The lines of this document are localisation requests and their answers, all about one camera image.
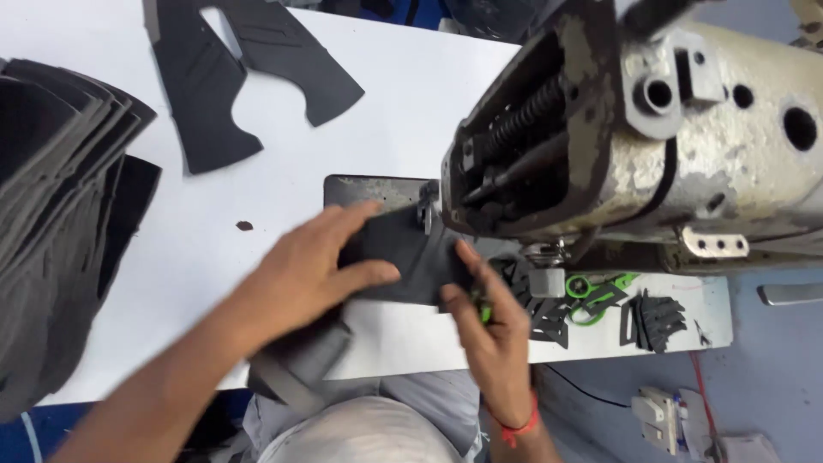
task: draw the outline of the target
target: worktable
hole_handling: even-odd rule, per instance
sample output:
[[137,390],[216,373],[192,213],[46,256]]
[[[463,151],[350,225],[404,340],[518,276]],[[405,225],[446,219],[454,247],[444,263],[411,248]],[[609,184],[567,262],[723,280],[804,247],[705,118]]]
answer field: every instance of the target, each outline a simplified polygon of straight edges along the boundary
[[[182,335],[250,271],[275,240],[315,215],[331,174],[438,178],[453,131],[518,46],[430,30],[292,10],[365,89],[345,114],[318,128],[300,90],[249,72],[235,122],[264,151],[225,169],[184,176],[177,133],[142,24],[139,0],[5,2],[0,57],[70,68],[122,88],[158,118],[128,153],[163,168],[160,185],[95,319],[69,382],[41,404],[99,400]],[[235,224],[248,221],[252,231]],[[698,320],[714,347],[732,342],[725,278],[645,275],[649,288],[686,308],[689,330],[669,350],[701,348]],[[465,368],[453,321],[436,308],[349,303],[355,342],[332,378]],[[570,326],[570,346],[530,342],[529,361],[642,354],[619,347],[620,310],[593,327]],[[221,383],[242,387],[239,365]]]

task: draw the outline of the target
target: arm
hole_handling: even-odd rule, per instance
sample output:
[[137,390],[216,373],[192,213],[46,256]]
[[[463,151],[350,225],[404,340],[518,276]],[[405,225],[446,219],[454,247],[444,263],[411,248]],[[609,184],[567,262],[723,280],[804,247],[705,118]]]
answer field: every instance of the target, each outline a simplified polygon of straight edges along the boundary
[[[477,386],[498,423],[519,429],[532,415],[532,395],[528,372],[526,311],[514,299],[497,273],[465,241],[457,252],[476,281],[484,286],[491,301],[491,320],[480,322],[478,310],[469,296],[456,285],[444,286],[443,300],[454,317],[460,344]],[[562,463],[542,420],[531,431],[516,437],[511,448],[501,438],[500,425],[491,431],[491,460],[494,463]]]
[[379,207],[332,206],[284,235],[220,305],[96,405],[49,461],[173,461],[237,362],[353,292],[400,278],[383,261],[337,269],[340,249]]

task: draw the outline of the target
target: gray pants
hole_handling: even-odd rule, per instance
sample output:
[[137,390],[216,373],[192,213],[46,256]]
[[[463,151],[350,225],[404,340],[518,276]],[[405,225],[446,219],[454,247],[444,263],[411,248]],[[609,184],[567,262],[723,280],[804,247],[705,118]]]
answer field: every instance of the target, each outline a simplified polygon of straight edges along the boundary
[[[367,395],[388,397],[428,419],[460,455],[479,451],[479,447],[474,447],[476,442],[480,444],[480,391],[468,370],[326,381],[326,386],[323,398],[328,405]],[[277,436],[303,419],[288,405],[255,394],[243,418],[243,428],[252,443],[253,461]]]

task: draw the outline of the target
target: spring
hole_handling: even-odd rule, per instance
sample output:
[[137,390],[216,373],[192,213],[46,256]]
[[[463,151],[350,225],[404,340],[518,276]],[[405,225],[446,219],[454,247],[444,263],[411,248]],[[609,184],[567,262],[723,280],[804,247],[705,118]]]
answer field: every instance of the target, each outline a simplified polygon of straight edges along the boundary
[[564,110],[565,96],[560,88],[560,79],[553,77],[526,99],[520,109],[492,130],[486,152],[493,157],[501,148],[516,143],[541,117],[552,112],[562,114]]

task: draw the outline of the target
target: fabric stack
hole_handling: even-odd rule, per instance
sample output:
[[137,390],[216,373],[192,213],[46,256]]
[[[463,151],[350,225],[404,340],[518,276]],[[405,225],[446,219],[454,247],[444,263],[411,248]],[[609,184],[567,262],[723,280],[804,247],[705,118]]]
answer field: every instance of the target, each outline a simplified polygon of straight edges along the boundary
[[160,178],[125,155],[155,117],[76,72],[0,60],[0,421],[79,363]]

